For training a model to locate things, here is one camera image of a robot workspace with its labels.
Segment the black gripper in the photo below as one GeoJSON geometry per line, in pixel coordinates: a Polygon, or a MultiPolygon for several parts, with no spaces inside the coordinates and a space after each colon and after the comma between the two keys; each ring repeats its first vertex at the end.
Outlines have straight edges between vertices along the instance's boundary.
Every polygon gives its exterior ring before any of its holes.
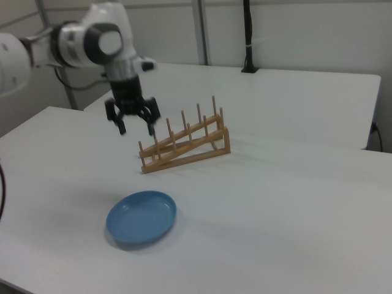
{"type": "Polygon", "coordinates": [[[110,86],[114,98],[105,101],[105,111],[107,119],[114,122],[119,133],[126,133],[124,115],[138,115],[147,123],[149,135],[153,136],[154,126],[161,117],[160,110],[154,97],[144,100],[139,76],[123,81],[111,81],[110,86]]]}

